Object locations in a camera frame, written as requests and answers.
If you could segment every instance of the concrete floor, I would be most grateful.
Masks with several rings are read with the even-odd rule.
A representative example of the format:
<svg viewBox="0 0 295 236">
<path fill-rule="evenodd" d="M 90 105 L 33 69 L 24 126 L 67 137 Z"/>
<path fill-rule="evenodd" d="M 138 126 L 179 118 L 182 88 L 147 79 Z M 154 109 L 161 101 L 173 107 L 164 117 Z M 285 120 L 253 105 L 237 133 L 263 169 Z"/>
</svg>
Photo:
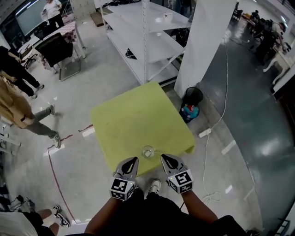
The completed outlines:
<svg viewBox="0 0 295 236">
<path fill-rule="evenodd" d="M 59 82 L 58 75 L 44 70 L 38 62 L 30 68 L 32 75 L 45 84 L 45 88 L 38 92 L 38 98 L 30 101 L 33 112 L 54 103 L 58 115 L 47 117 L 42 122 L 58 130 L 61 138 L 72 135 L 62 142 L 61 149 L 50 149 L 50 156 L 65 201 L 75 220 L 82 223 L 91 219 L 109 198 L 109 181 L 113 170 L 108 169 L 91 128 L 85 132 L 78 130 L 91 124 L 89 110 L 92 107 L 139 86 L 106 37 L 104 29 L 96 28 L 90 19 L 84 22 L 85 24 L 79 22 L 78 30 L 88 49 L 85 51 L 87 57 L 82 60 L 82 71 L 79 74 Z M 165 90 L 178 109 L 180 98 L 174 90 Z M 200 103 L 200 107 L 201 115 L 189 124 L 195 137 L 195 153 L 184 154 L 183 160 L 190 167 L 195 179 L 194 191 L 202 198 L 206 195 L 203 173 L 207 139 L 200 139 L 197 134 L 215 123 L 220 115 L 207 98 Z M 5 155 L 4 160 L 5 178 L 11 198 L 14 199 L 18 194 L 29 197 L 35 202 L 37 210 L 60 204 L 64 213 L 72 220 L 50 166 L 47 148 L 52 145 L 51 140 L 16 127 L 12 127 L 10 133 L 11 137 L 22 142 L 19 150 L 14 148 L 16 155 Z M 245 230 L 253 227 L 261 229 L 258 197 L 241 152 L 237 145 L 228 152 L 225 151 L 231 142 L 234 142 L 234 139 L 221 121 L 210 134 L 205 184 L 208 193 L 220 192 L 222 198 L 218 202 L 211 201 L 209 207 L 218 217 L 232 215 Z M 162 167 L 138 178 L 137 181 L 144 188 L 155 177 L 164 182 Z M 181 206 L 181 196 L 165 183 L 162 184 L 160 194 Z M 219 200 L 218 194 L 213 197 Z M 61 229 L 59 235 L 80 232 L 84 226 L 73 226 L 70 231 Z"/>
<path fill-rule="evenodd" d="M 270 88 L 278 70 L 266 73 L 248 49 L 252 39 L 246 22 L 232 21 L 225 32 L 229 90 L 224 121 L 229 127 L 254 178 L 265 233 L 279 224 L 294 197 L 295 153 L 291 129 Z M 200 89 L 218 112 L 224 109 L 226 90 L 224 40 L 212 60 Z"/>
</svg>

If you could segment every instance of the hand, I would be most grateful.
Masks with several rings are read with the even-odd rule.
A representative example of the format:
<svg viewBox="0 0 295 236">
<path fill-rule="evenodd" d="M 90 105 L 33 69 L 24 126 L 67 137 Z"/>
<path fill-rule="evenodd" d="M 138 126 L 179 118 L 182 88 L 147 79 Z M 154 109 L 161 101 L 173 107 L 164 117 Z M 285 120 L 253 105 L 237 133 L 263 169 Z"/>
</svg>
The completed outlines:
<svg viewBox="0 0 295 236">
<path fill-rule="evenodd" d="M 16 77 L 10 77 L 10 78 L 8 78 L 8 79 L 9 79 L 11 82 L 13 82 L 13 83 L 16 82 L 16 80 L 17 80 Z"/>
<path fill-rule="evenodd" d="M 25 124 L 27 124 L 27 125 L 31 125 L 31 124 L 33 124 L 34 121 L 35 121 L 35 119 L 30 119 L 30 118 L 28 118 L 28 117 L 26 117 L 26 118 L 23 120 L 23 122 L 24 122 Z"/>
</svg>

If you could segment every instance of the white cup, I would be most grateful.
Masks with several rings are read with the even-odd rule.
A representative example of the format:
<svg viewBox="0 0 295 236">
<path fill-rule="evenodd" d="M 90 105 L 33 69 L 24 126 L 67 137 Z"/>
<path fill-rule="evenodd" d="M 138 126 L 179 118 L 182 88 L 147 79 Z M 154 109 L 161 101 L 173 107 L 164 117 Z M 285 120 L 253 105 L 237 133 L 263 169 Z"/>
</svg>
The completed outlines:
<svg viewBox="0 0 295 236">
<path fill-rule="evenodd" d="M 173 19 L 173 13 L 172 12 L 165 12 L 164 13 L 164 21 L 165 22 L 171 22 Z"/>
</svg>

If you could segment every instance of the metal shelving unit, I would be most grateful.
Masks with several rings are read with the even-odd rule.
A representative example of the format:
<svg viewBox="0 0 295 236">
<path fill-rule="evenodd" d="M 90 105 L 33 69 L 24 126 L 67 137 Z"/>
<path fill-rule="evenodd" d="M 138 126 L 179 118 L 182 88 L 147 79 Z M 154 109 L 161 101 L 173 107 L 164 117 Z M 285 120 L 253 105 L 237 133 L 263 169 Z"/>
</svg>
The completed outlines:
<svg viewBox="0 0 295 236">
<path fill-rule="evenodd" d="M 188 18 L 149 0 L 108 9 L 113 13 L 102 13 L 105 28 L 106 22 L 112 28 L 106 28 L 106 34 L 139 83 L 153 80 L 166 85 L 174 82 L 178 70 L 171 62 L 184 53 L 184 48 L 164 30 L 189 28 Z M 171 22 L 165 21 L 166 12 L 173 13 Z M 125 57 L 128 48 L 137 59 Z"/>
</svg>

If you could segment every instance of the red and white tablecloth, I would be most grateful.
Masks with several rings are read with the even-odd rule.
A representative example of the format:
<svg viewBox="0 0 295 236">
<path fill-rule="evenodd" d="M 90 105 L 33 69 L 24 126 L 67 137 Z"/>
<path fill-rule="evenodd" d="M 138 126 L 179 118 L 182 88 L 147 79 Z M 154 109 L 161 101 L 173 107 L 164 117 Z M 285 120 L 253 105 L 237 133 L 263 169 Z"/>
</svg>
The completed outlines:
<svg viewBox="0 0 295 236">
<path fill-rule="evenodd" d="M 67 43 L 76 42 L 77 41 L 76 22 L 73 21 L 73 22 L 66 24 L 65 26 L 57 29 L 56 31 L 54 31 L 50 35 L 46 36 L 43 39 L 43 41 L 48 39 L 52 35 L 57 34 L 57 33 L 61 33 L 61 35 L 64 37 L 64 39 L 66 40 Z M 41 62 L 43 64 L 44 68 L 47 70 L 51 70 L 50 65 L 48 64 L 47 60 L 45 59 L 45 57 L 42 54 L 40 54 L 40 59 L 41 59 Z"/>
</svg>

